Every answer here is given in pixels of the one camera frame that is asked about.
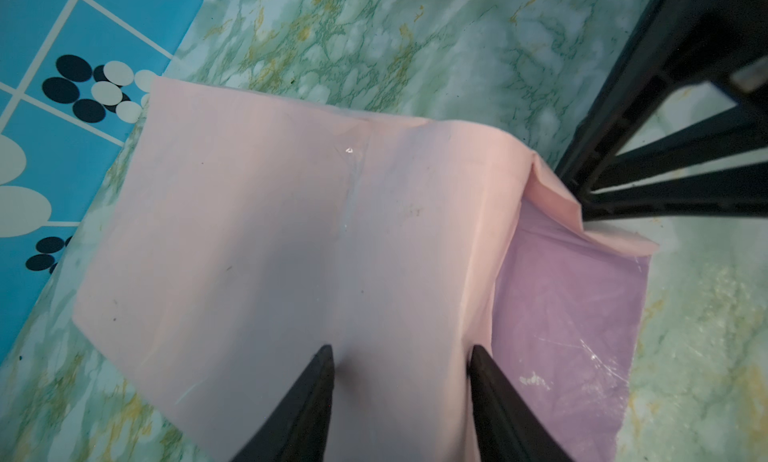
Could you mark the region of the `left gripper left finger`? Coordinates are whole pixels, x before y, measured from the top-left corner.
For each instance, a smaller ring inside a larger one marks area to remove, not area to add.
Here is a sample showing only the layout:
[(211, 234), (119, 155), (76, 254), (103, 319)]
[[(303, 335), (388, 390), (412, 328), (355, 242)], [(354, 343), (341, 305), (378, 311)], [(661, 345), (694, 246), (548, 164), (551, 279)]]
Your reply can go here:
[(322, 461), (331, 421), (334, 381), (333, 350), (325, 344), (233, 460)]

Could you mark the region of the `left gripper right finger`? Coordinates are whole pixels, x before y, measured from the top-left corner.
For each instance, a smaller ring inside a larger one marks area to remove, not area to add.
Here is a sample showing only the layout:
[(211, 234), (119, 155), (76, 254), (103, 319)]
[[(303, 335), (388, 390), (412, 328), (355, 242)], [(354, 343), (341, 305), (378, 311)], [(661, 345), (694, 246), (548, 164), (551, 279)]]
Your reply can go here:
[(472, 348), (467, 373), (481, 461), (572, 461), (485, 347)]

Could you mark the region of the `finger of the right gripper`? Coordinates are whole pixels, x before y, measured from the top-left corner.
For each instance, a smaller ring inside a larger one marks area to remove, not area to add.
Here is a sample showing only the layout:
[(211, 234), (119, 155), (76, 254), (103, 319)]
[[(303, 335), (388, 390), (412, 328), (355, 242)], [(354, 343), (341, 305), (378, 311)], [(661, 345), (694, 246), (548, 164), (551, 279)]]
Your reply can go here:
[[(681, 88), (712, 84), (733, 108), (629, 149)], [(763, 162), (668, 173), (767, 145), (767, 0), (650, 0), (556, 172), (586, 219), (763, 217)]]

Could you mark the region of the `purple wrapping paper sheet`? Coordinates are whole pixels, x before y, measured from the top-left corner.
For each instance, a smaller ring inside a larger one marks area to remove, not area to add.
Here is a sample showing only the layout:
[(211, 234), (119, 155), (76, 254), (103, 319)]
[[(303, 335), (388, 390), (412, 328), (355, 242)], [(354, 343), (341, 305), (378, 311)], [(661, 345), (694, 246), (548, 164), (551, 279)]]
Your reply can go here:
[(586, 229), (497, 128), (157, 78), (73, 320), (217, 461), (325, 344), (329, 461), (477, 460), (475, 345), (569, 456), (611, 461), (654, 250)]

